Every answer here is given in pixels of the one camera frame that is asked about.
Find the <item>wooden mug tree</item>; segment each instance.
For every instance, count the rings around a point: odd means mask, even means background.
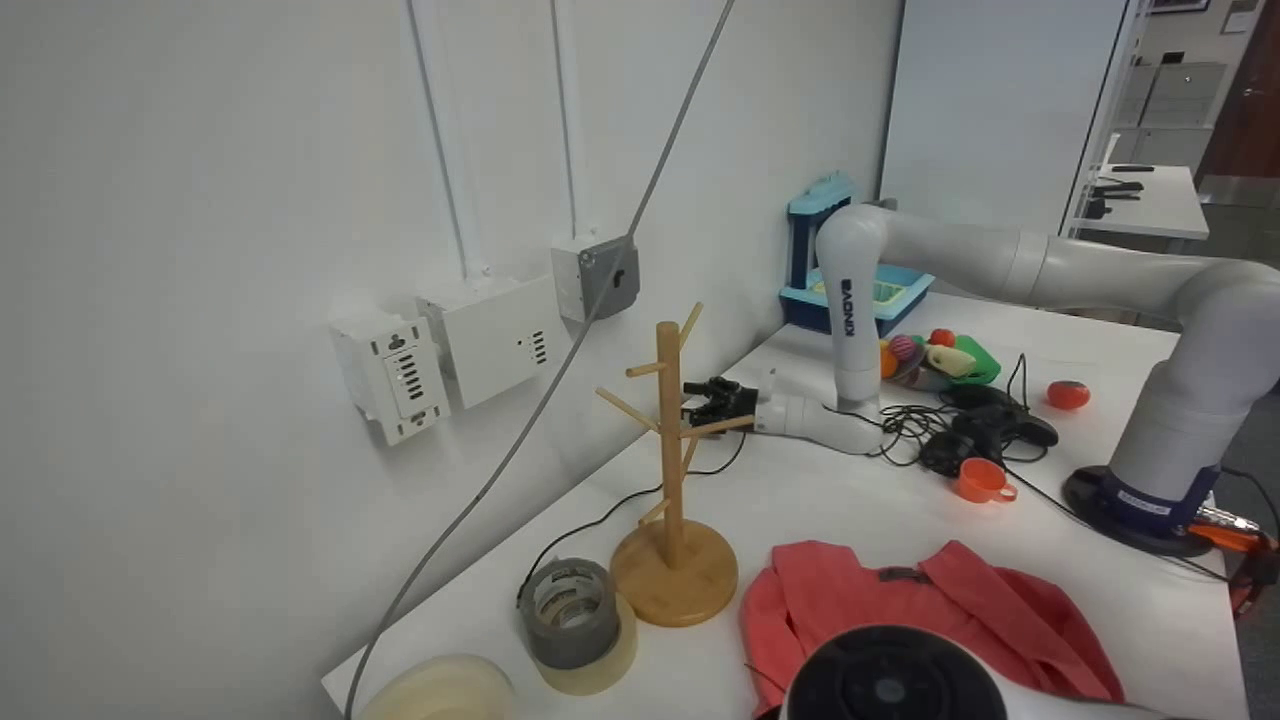
[[[756,414],[738,414],[705,427],[683,427],[681,402],[681,348],[702,320],[702,305],[683,329],[678,320],[656,323],[656,361],[627,368],[627,375],[656,375],[656,419],[627,401],[601,388],[601,397],[662,435],[663,499],[625,536],[611,550],[611,581],[627,595],[639,620],[663,627],[687,627],[712,620],[738,595],[738,556],[727,541],[683,515],[683,477],[705,435],[746,427]]]

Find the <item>wall socket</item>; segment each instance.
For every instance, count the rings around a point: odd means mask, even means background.
[[[488,278],[415,305],[446,348],[451,401],[476,408],[538,381],[555,355],[550,278]]]

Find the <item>tabletop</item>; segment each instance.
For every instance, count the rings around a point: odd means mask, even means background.
[[[1049,458],[1022,466],[1052,495],[1073,466],[1106,463],[1112,455],[1148,368],[1176,344],[1169,331],[939,292],[928,294],[899,331],[928,329],[956,329],[983,341],[1006,368],[1026,352],[1032,401],[1049,381],[1065,375],[1091,388],[1098,401],[1082,414],[1049,414],[1062,427],[1062,446]],[[727,375],[829,401],[829,363],[829,334],[786,329],[734,363]],[[899,401],[920,397],[884,388],[884,402]],[[738,439],[705,444],[695,466],[719,463],[734,444]],[[393,624],[367,662],[360,698],[367,704],[386,682],[433,654],[476,652],[511,676],[522,715],[531,720],[754,715],[756,692],[746,673],[741,595],[727,612],[695,627],[639,624],[633,673],[601,696],[553,692],[522,643],[511,595],[531,556],[566,529],[601,515],[621,495],[656,478],[656,435],[639,435]],[[618,541],[627,536],[649,508],[653,499],[627,504],[605,529],[562,543],[553,556],[608,563]],[[725,477],[687,478],[687,515],[719,529],[738,547],[741,588],[759,577],[776,543],[794,541],[850,543],[874,566],[916,563],[946,541],[965,541],[991,563],[1062,584],[1098,627],[1129,698],[1176,715],[1249,715],[1227,591],[1172,561],[1098,536],[1032,492],[998,508],[965,504],[926,466],[838,455],[804,439],[748,435],[741,458]],[[356,654],[323,676],[337,704],[346,698],[351,669]]]
[[[1151,240],[1207,240],[1195,176],[1186,163],[1151,163],[1151,173],[1102,173],[1109,179],[1143,185],[1135,199],[1109,199],[1109,214],[1082,221],[1083,233],[1151,237]]]

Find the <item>red cloth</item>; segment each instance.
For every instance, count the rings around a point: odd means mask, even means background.
[[[1049,581],[991,566],[946,543],[916,572],[874,572],[839,543],[786,543],[746,591],[746,643],[766,713],[833,637],[899,624],[946,637],[1002,676],[1082,698],[1126,686],[1082,609]]]

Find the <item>black round object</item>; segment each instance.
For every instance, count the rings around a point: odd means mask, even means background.
[[[1006,720],[1006,698],[965,647],[916,627],[859,627],[800,669],[787,720]]]

